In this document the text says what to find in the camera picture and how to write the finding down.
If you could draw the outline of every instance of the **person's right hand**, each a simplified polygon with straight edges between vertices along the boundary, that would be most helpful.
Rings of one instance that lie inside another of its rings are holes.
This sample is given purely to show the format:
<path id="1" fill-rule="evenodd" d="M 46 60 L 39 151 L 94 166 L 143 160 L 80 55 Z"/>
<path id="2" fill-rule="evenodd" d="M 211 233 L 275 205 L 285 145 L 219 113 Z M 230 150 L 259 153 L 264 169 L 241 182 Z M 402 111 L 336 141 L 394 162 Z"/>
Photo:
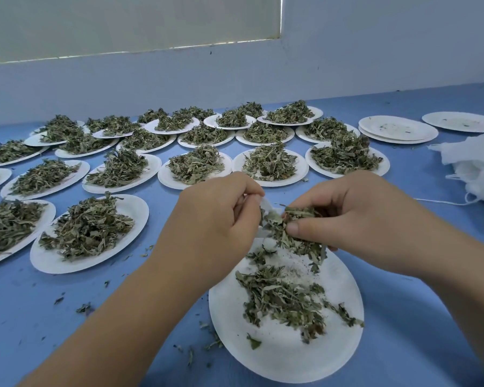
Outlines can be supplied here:
<path id="1" fill-rule="evenodd" d="M 419 275 L 456 232 L 369 171 L 322 182 L 290 204 L 325 217 L 292 221 L 289 235 L 343 249 L 381 269 Z"/>

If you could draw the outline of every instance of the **person's left hand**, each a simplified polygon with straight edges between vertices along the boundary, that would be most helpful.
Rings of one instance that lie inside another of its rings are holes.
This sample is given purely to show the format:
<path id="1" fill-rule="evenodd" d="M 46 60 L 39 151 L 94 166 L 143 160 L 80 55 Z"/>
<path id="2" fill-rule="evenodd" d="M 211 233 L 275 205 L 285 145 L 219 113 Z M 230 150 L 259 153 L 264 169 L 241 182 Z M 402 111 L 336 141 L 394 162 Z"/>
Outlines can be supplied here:
<path id="1" fill-rule="evenodd" d="M 203 290 L 221 281 L 251 248 L 262 187 L 242 172 L 183 190 L 153 255 Z"/>

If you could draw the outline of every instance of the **table surface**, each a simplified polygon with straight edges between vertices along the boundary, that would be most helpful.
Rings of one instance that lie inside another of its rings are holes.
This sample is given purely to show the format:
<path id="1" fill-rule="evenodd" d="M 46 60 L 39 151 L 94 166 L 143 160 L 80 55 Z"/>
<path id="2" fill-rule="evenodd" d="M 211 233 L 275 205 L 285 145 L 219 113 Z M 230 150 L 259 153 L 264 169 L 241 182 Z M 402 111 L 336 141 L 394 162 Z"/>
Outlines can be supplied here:
<path id="1" fill-rule="evenodd" d="M 465 111 L 484 115 L 484 84 L 462 85 L 404 92 L 318 99 L 308 101 L 357 126 L 359 119 L 373 115 L 404 116 L 420 120 L 433 111 Z M 266 105 L 274 109 L 277 105 Z M 26 138 L 42 123 L 0 126 L 0 141 Z M 467 134 L 440 130 L 431 143 L 463 141 Z M 371 146 L 391 161 L 385 178 L 415 198 L 463 202 L 464 183 L 446 180 L 451 166 L 443 166 L 438 152 L 427 144 L 398 145 L 372 140 Z M 295 137 L 287 148 L 304 155 L 311 146 Z M 234 158 L 251 149 L 237 140 L 220 151 Z M 154 152 L 162 162 L 187 152 L 177 142 Z M 43 157 L 53 158 L 52 150 Z M 84 157 L 91 168 L 103 155 Z M 41 158 L 9 166 L 13 177 L 41 162 Z M 318 182 L 322 175 L 310 170 L 309 182 L 282 188 L 267 188 L 272 203 L 287 204 Z M 0 387 L 13 386 L 37 367 L 84 321 L 75 310 L 91 301 L 99 306 L 139 267 L 145 249 L 156 242 L 179 191 L 162 186 L 157 177 L 127 193 L 149 205 L 148 224 L 140 236 L 115 257 L 93 268 L 72 274 L 52 275 L 35 270 L 29 262 L 30 246 L 0 262 Z M 51 201 L 57 215 L 68 206 L 90 197 L 78 182 L 43 199 Z M 469 206 L 425 203 L 425 206 L 459 229 L 484 242 L 484 202 Z M 348 266 L 362 292 L 365 322 L 362 340 L 354 356 L 332 376 L 312 386 L 484 386 L 484 371 L 439 298 L 420 280 L 374 268 L 356 257 L 337 252 Z M 108 288 L 104 281 L 110 280 Z M 58 305 L 54 300 L 64 296 Z M 203 351 L 211 342 L 199 321 L 209 322 L 207 294 L 197 301 L 170 334 L 156 356 L 142 386 L 277 386 L 239 364 L 226 349 Z M 173 345 L 195 348 L 194 364 Z"/>

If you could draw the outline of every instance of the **pile of white drawstring bags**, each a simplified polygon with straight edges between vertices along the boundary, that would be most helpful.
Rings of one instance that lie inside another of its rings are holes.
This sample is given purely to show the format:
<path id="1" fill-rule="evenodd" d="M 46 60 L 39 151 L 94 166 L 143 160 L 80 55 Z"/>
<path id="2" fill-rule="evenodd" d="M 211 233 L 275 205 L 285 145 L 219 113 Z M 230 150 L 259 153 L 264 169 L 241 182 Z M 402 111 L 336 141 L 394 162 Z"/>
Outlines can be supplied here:
<path id="1" fill-rule="evenodd" d="M 484 134 L 462 142 L 444 142 L 428 147 L 441 152 L 443 164 L 452 164 L 455 174 L 449 179 L 466 182 L 466 192 L 484 201 Z"/>

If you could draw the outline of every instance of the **blue table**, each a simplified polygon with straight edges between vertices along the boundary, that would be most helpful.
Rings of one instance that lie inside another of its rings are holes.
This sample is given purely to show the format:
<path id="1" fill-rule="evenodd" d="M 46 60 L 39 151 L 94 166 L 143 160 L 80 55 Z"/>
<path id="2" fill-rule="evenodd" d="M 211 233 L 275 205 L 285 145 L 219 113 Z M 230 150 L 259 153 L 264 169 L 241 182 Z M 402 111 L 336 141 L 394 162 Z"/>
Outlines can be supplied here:
<path id="1" fill-rule="evenodd" d="M 357 126 L 371 115 L 394 115 L 419 120 L 432 111 L 467 111 L 484 114 L 484 84 L 463 85 L 405 92 L 319 99 L 308 102 Z M 273 109 L 275 106 L 264 106 Z M 41 123 L 0 126 L 0 141 L 25 138 Z M 459 132 L 440 130 L 433 143 L 462 141 Z M 297 137 L 288 148 L 302 155 L 311 145 Z M 462 202 L 464 184 L 446 180 L 450 166 L 441 164 L 440 155 L 420 146 L 373 141 L 385 153 L 391 170 L 385 178 L 418 198 Z M 234 158 L 250 149 L 233 140 L 220 147 Z M 173 143 L 155 152 L 163 162 L 186 149 Z M 53 158 L 53 151 L 43 157 Z M 95 168 L 101 154 L 84 158 Z M 41 158 L 9 166 L 13 176 L 39 164 Z M 284 188 L 266 189 L 272 203 L 289 203 L 318 182 L 327 180 L 310 170 L 309 182 Z M 145 248 L 154 244 L 177 201 L 179 192 L 162 186 L 157 178 L 128 191 L 147 201 L 148 225 L 142 234 L 117 256 L 79 273 L 51 275 L 38 272 L 29 262 L 30 246 L 0 262 L 0 387 L 16 384 L 38 366 L 83 321 L 75 310 L 89 301 L 99 306 L 144 261 Z M 45 197 L 62 214 L 67 207 L 90 197 L 80 183 Z M 426 206 L 459 229 L 484 242 L 484 203 Z M 315 386 L 484 386 L 484 371 L 463 335 L 438 297 L 421 281 L 381 271 L 339 251 L 338 256 L 353 273 L 362 292 L 366 327 L 362 341 L 351 360 L 334 375 L 312 383 Z M 104 281 L 110 280 L 108 288 Z M 54 305 L 55 299 L 65 299 Z M 142 386 L 277 386 L 239 364 L 225 349 L 203 351 L 212 341 L 199 321 L 209 321 L 205 294 L 170 334 L 154 360 Z M 195 348 L 194 364 L 187 367 L 187 355 L 173 345 Z"/>

